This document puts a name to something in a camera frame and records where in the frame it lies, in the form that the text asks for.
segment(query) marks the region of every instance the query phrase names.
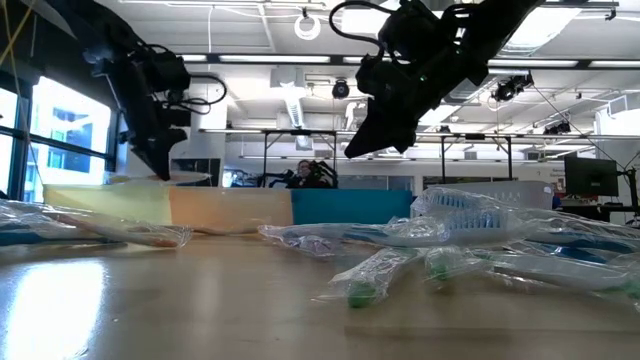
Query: camera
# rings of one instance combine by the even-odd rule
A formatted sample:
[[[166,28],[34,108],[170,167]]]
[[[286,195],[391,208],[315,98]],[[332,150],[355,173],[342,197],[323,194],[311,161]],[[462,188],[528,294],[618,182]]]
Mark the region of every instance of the camera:
[[[333,86],[333,91],[331,91],[334,99],[342,100],[349,96],[349,85],[347,85],[347,80],[338,79],[336,80],[336,84]]]

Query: ceiling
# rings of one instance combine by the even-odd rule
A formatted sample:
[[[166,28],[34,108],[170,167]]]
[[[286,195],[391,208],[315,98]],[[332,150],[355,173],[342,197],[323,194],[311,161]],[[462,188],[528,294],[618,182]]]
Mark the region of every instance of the ceiling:
[[[608,10],[583,10],[562,32],[538,49],[534,56],[555,58],[639,58],[640,1],[618,0],[618,18],[605,21]],[[176,53],[278,53],[278,54],[346,54],[361,56],[374,52],[369,44],[343,39],[321,20],[321,31],[311,41],[294,33],[299,9],[274,9],[249,6],[225,9],[220,6],[177,7],[162,1],[99,0],[127,20],[148,43],[167,46]],[[314,8],[312,15],[327,16],[328,11]],[[228,120],[235,127],[253,124],[256,119],[274,120],[286,113],[285,102],[269,95],[271,71],[267,65],[190,65],[192,72],[219,74],[230,90]],[[357,67],[301,66],[305,74],[307,97],[301,99],[305,114],[344,116],[347,104],[357,99],[333,100],[331,88],[336,78],[344,77],[351,85],[351,96],[362,94],[355,88]],[[515,101],[496,104],[488,93],[462,106],[450,123],[452,131],[542,132],[555,108],[569,110],[571,120],[582,131],[591,131],[594,109],[606,105],[603,99],[619,97],[626,90],[640,89],[638,71],[533,71],[536,86]],[[329,121],[327,126],[335,126]]]

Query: table surface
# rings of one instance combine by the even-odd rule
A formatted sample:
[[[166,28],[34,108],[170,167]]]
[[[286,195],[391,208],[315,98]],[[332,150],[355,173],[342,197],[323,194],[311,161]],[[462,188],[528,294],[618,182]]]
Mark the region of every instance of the table surface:
[[[640,314],[482,279],[437,293],[418,269],[367,309],[318,301],[349,261],[257,238],[178,251],[0,254],[3,359],[637,359]]]

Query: computer monitor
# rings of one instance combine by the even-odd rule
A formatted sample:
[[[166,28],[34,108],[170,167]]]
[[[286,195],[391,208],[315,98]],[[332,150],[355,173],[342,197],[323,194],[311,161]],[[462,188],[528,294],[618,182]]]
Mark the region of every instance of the computer monitor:
[[[618,196],[618,169],[613,160],[564,158],[569,195]]]

